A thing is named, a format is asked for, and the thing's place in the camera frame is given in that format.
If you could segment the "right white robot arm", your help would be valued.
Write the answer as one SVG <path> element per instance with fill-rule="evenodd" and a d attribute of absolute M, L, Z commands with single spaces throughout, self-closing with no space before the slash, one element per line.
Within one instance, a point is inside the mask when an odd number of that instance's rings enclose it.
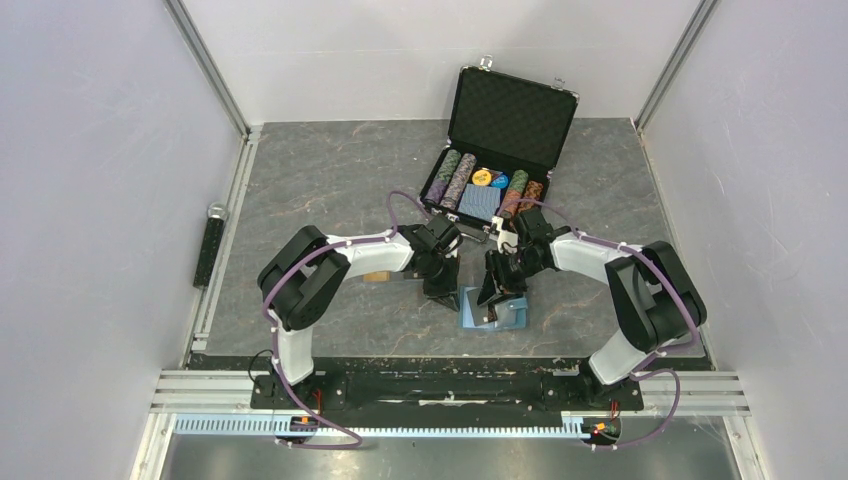
<path fill-rule="evenodd" d="M 674 342 L 696 341 L 706 308 L 690 276 L 667 242 L 646 246 L 612 242 L 568 226 L 554 228 L 538 208 L 507 219 L 495 216 L 495 249 L 485 256 L 486 275 L 477 305 L 482 319 L 498 322 L 524 297 L 529 279 L 546 270 L 575 273 L 606 285 L 618 328 L 583 361 L 577 392 L 591 408 L 602 408 Z"/>

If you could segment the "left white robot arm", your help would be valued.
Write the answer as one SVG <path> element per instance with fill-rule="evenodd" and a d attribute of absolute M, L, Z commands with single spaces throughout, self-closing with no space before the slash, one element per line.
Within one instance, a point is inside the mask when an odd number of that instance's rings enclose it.
<path fill-rule="evenodd" d="M 275 392 L 290 407 L 314 394 L 313 326 L 341 284 L 372 273 L 411 274 L 425 298 L 460 309 L 459 228 L 439 214 L 426 224 L 394 225 L 371 235 L 341 237 L 301 228 L 257 278 L 262 314 L 271 324 Z"/>

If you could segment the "clear plastic card box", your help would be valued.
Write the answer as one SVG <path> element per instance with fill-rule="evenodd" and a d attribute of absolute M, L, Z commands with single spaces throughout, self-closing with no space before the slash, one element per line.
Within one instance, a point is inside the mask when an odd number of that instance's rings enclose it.
<path fill-rule="evenodd" d="M 423 280 L 423 277 L 420 274 L 418 274 L 414 271 L 403 271 L 403 272 L 388 271 L 388 272 L 391 273 L 391 279 L 388 282 L 382 282 L 382 283 L 411 282 L 411 281 L 422 281 Z"/>

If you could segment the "blue card holder wallet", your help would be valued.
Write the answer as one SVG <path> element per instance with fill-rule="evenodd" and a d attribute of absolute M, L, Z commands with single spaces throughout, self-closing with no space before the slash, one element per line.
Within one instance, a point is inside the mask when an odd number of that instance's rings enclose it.
<path fill-rule="evenodd" d="M 468 330 L 508 331 L 527 327 L 527 299 L 507 295 L 487 305 L 477 305 L 479 287 L 462 286 L 459 290 L 459 326 Z"/>

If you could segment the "black VIP credit card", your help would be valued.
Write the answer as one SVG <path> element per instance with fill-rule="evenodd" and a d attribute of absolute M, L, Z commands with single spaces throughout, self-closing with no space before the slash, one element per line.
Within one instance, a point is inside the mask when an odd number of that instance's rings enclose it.
<path fill-rule="evenodd" d="M 488 304 L 484 320 L 499 327 L 516 325 L 526 309 L 526 299 L 522 295 L 503 295 Z"/>

